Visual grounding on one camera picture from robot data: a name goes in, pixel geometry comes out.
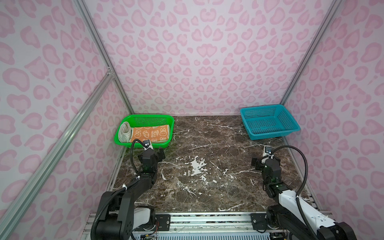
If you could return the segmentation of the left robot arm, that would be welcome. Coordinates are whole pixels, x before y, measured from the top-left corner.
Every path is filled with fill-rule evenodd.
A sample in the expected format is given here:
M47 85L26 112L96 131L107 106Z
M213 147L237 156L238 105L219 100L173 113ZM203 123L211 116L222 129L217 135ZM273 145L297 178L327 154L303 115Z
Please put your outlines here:
M135 221L135 202L157 180L158 163L166 156L163 148L146 149L140 155L142 171L128 184L114 192L105 192L91 227L92 240L128 240L141 224Z

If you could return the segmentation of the orange patterned towel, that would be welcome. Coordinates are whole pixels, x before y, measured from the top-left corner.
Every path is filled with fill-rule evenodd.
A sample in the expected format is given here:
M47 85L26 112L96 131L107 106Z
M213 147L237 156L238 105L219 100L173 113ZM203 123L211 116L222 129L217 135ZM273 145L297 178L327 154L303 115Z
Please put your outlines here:
M135 127L132 128L130 143L135 139L144 142L150 140L151 143L164 143L170 139L170 126L162 125L155 127Z

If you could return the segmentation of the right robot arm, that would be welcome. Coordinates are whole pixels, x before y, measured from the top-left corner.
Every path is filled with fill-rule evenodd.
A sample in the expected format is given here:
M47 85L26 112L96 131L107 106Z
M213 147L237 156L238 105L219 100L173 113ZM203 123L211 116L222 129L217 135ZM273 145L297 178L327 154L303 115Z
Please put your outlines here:
M276 202L268 207L268 225L286 229L299 240L357 239L347 223L336 222L322 214L282 181L280 159L252 158L252 166L262 173L263 189Z

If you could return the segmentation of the pastel striped animal towel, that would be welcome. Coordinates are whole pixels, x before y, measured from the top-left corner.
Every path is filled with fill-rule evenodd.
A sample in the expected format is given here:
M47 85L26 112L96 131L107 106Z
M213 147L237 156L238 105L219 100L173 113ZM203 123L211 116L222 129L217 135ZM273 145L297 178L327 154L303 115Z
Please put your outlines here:
M132 127L128 122L123 122L118 131L118 139L121 143L130 143L132 138Z

